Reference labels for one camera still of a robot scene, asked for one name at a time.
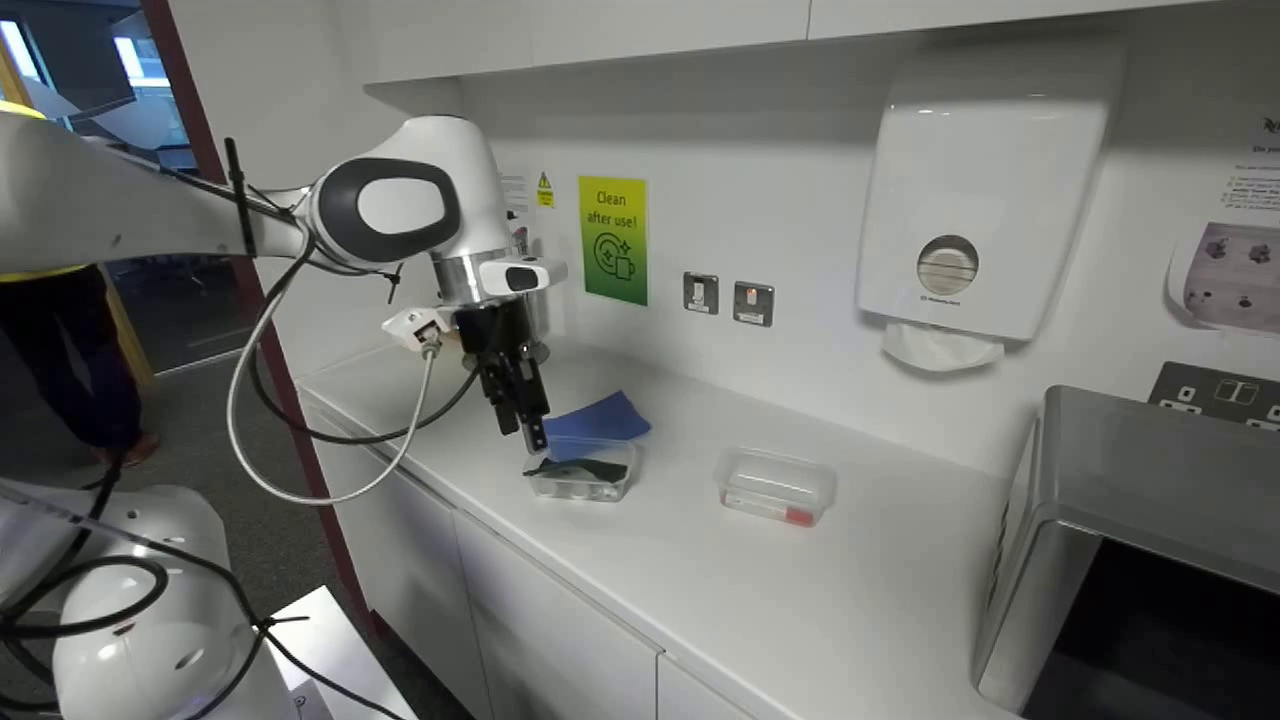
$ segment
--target window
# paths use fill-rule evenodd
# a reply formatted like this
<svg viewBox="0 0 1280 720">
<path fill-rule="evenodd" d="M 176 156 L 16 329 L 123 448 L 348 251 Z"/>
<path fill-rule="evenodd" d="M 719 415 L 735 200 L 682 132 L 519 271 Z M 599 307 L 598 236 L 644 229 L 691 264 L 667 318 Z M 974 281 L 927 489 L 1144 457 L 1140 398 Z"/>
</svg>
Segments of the window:
<svg viewBox="0 0 1280 720">
<path fill-rule="evenodd" d="M 25 41 L 25 28 L 16 28 L 16 21 L 0 21 L 0 41 L 5 41 L 16 71 L 25 79 L 42 84 L 42 69 L 36 69 L 36 57 L 33 57 L 29 41 Z"/>
<path fill-rule="evenodd" d="M 169 90 L 158 41 L 117 36 L 117 52 L 133 90 Z"/>
</svg>

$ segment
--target white wall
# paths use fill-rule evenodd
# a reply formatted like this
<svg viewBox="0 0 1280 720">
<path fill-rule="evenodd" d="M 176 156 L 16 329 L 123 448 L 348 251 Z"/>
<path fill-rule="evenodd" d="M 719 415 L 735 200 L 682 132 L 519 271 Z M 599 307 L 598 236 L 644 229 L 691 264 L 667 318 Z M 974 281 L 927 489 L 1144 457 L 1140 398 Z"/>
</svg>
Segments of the white wall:
<svg viewBox="0 0 1280 720">
<path fill-rule="evenodd" d="M 535 224 L 573 261 L 576 176 L 647 179 L 653 303 L 591 301 L 573 276 L 561 334 L 1004 471 L 1047 383 L 1144 398 L 1165 359 L 1280 377 L 1280 336 L 1183 329 L 1162 298 L 1165 264 L 1212 216 L 1230 160 L 1263 108 L 1280 113 L 1278 23 L 1262 7 L 1241 23 L 1205 11 L 1122 21 L 1133 49 L 1122 132 L 1047 329 L 997 374 L 961 382 L 902 374 L 855 314 L 875 121 L 915 41 L 491 76 L 464 93 L 504 174 L 556 179 L 561 204 Z M 682 314 L 683 270 L 776 284 L 776 329 Z"/>
<path fill-rule="evenodd" d="M 406 113 L 372 99 L 338 45 L 340 0 L 176 0 L 173 16 L 195 71 L 215 143 L 232 132 L 251 185 L 314 185 L 332 166 L 379 143 Z M 283 261 L 255 264 L 264 284 Z M 423 303 L 423 261 L 408 270 L 402 307 Z M 384 281 L 306 271 L 277 334 L 296 383 L 379 346 Z"/>
<path fill-rule="evenodd" d="M 330 0 L 173 0 L 215 143 L 262 187 L 307 185 L 384 139 L 406 113 L 351 79 Z"/>
</svg>

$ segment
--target blue cloth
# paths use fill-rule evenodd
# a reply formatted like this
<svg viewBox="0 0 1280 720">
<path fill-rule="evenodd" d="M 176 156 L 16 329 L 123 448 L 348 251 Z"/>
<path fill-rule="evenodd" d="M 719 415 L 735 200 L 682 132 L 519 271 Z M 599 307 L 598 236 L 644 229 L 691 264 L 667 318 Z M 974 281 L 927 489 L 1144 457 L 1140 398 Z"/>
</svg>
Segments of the blue cloth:
<svg viewBox="0 0 1280 720">
<path fill-rule="evenodd" d="M 547 419 L 547 453 L 554 461 L 583 461 L 609 445 L 629 445 L 647 438 L 647 419 L 638 412 L 629 393 L 612 393 L 589 408 Z"/>
</svg>

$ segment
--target power outlet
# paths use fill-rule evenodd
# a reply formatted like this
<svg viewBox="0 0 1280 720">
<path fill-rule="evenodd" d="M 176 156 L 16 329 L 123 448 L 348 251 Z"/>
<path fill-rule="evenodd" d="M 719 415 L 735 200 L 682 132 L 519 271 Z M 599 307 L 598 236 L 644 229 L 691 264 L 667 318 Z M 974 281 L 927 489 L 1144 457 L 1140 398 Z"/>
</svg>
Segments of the power outlet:
<svg viewBox="0 0 1280 720">
<path fill-rule="evenodd" d="M 1280 229 L 1208 224 L 1183 307 L 1205 323 L 1280 334 Z"/>
<path fill-rule="evenodd" d="M 1198 365 L 1165 365 L 1154 401 L 1183 415 L 1217 415 L 1255 432 L 1280 432 L 1280 383 Z"/>
<path fill-rule="evenodd" d="M 731 320 L 774 329 L 774 303 L 768 284 L 731 284 Z"/>
<path fill-rule="evenodd" d="M 683 307 L 719 318 L 719 276 L 683 271 Z"/>
</svg>

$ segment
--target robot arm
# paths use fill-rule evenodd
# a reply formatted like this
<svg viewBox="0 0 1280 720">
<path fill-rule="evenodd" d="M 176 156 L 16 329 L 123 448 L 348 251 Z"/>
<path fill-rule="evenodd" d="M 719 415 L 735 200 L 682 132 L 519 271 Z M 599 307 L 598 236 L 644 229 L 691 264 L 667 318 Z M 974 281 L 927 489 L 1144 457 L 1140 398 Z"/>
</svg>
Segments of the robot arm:
<svg viewBox="0 0 1280 720">
<path fill-rule="evenodd" d="M 478 126 L 408 121 L 372 153 L 268 204 L 153 174 L 53 126 L 0 117 L 0 270 L 128 256 L 306 256 L 379 270 L 430 256 L 441 307 L 456 318 L 501 427 L 543 448 L 543 383 L 524 298 L 554 270 L 524 261 L 504 219 L 498 170 Z"/>
</svg>

